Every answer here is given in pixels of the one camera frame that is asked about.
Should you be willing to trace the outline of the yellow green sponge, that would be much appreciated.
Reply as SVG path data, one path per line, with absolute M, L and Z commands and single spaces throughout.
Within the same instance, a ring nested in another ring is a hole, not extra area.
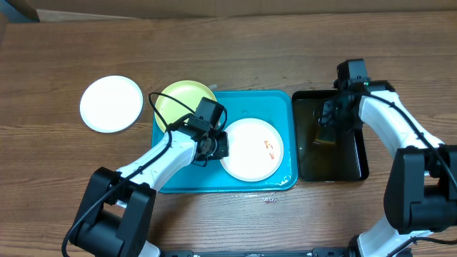
M 335 144 L 336 132 L 332 128 L 319 128 L 314 141 L 319 144 Z

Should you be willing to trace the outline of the white plate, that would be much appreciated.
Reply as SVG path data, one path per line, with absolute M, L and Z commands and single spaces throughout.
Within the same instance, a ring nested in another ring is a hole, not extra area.
M 257 182 L 279 169 L 284 145 L 271 124 L 261 119 L 240 119 L 229 125 L 225 132 L 229 150 L 221 165 L 231 176 L 245 182 Z
M 79 111 L 90 129 L 115 133 L 137 120 L 143 104 L 143 94 L 137 83 L 125 76 L 111 75 L 96 80 L 85 90 Z

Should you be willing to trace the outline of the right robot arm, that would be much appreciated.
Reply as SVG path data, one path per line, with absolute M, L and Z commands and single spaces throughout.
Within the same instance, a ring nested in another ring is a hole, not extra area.
M 337 66 L 337 90 L 318 115 L 319 143 L 368 125 L 393 157 L 383 217 L 355 237 L 354 256 L 409 256 L 419 241 L 454 246 L 433 233 L 456 225 L 456 146 L 433 136 L 407 111 L 385 80 L 368 76 L 363 59 Z

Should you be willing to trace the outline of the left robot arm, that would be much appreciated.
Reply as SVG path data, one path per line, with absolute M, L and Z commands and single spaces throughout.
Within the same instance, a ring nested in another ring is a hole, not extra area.
M 165 125 L 162 140 L 142 157 L 112 171 L 91 176 L 71 228 L 61 244 L 73 244 L 94 256 L 161 256 L 148 241 L 156 194 L 183 167 L 229 154 L 226 108 L 203 97 L 195 110 Z

